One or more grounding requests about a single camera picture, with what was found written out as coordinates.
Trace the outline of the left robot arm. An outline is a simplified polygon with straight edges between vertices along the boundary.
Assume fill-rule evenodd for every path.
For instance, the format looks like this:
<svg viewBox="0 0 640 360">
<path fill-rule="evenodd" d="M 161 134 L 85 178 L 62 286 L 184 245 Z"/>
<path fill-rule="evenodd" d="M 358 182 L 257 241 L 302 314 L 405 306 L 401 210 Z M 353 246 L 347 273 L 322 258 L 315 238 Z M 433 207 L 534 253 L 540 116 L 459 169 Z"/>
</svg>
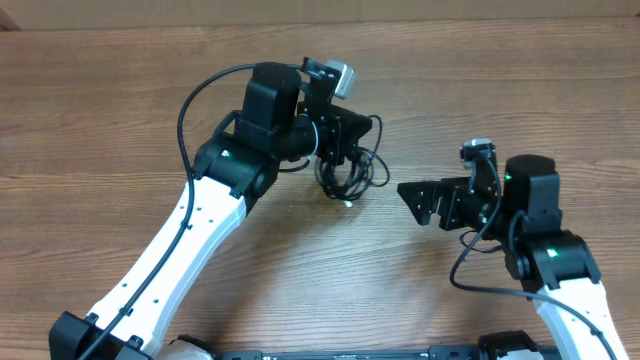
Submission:
<svg viewBox="0 0 640 360">
<path fill-rule="evenodd" d="M 154 358 L 206 263 L 283 173 L 282 162 L 354 159 L 372 120 L 332 102 L 350 95 L 351 67 L 306 58 L 246 68 L 252 75 L 241 109 L 220 121 L 195 157 L 181 155 L 187 180 L 165 224 L 86 316 L 61 314 L 49 332 L 51 358 Z"/>
</svg>

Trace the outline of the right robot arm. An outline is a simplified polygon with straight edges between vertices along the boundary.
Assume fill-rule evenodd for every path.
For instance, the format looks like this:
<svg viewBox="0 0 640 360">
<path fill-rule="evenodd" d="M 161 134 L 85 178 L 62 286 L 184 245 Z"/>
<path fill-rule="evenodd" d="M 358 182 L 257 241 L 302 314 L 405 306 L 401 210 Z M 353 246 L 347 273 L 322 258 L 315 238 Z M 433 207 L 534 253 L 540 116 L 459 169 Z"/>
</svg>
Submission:
<svg viewBox="0 0 640 360">
<path fill-rule="evenodd" d="M 562 228 L 560 177 L 553 159 L 510 158 L 503 173 L 488 150 L 463 151 L 467 177 L 401 183 L 397 192 L 417 223 L 432 215 L 444 231 L 468 228 L 474 238 L 452 266 L 463 291 L 531 301 L 563 359 L 624 359 L 601 272 L 586 241 Z M 519 289 L 464 284 L 457 273 L 481 240 L 495 240 Z"/>
</svg>

